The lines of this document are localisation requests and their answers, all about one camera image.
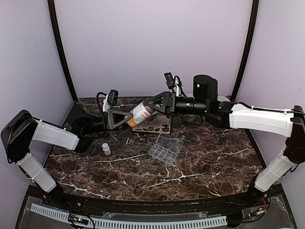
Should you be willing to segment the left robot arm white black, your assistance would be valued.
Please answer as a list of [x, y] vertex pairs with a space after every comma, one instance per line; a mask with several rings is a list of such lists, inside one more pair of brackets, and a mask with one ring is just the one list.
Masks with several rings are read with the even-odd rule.
[[67, 117], [71, 129], [38, 119], [27, 110], [21, 110], [1, 131], [0, 137], [10, 164], [17, 164], [44, 192], [57, 208], [67, 204], [67, 197], [58, 189], [60, 185], [30, 152], [32, 141], [44, 142], [67, 150], [83, 153], [88, 150], [94, 137], [116, 130], [132, 119], [129, 112], [108, 110], [97, 117], [85, 112], [81, 105], [72, 108]]

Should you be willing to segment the orange pill bottle grey cap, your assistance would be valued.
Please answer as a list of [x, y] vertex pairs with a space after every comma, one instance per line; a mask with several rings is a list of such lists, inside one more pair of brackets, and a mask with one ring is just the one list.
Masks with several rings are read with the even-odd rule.
[[133, 108], [130, 113], [132, 114], [132, 118], [127, 121], [127, 124], [134, 128], [139, 125], [141, 122], [145, 121], [148, 117], [155, 113], [155, 110], [146, 106], [144, 101], [138, 104], [135, 108]]

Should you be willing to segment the clear plastic pill organizer box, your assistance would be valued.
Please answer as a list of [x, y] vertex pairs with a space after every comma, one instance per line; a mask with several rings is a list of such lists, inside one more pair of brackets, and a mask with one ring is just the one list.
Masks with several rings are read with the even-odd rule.
[[183, 141], [168, 134], [159, 134], [148, 155], [167, 165], [172, 165], [183, 147]]

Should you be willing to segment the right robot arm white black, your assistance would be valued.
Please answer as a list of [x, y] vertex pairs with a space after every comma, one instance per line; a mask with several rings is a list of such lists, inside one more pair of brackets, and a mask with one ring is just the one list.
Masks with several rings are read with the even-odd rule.
[[208, 75], [193, 78], [193, 96], [176, 96], [163, 92], [145, 100], [144, 104], [163, 114], [201, 115], [206, 122], [223, 129], [251, 129], [286, 137], [279, 155], [260, 172], [243, 203], [253, 207], [262, 193], [294, 166], [305, 161], [305, 114], [302, 107], [267, 109], [245, 103], [218, 100], [218, 81]]

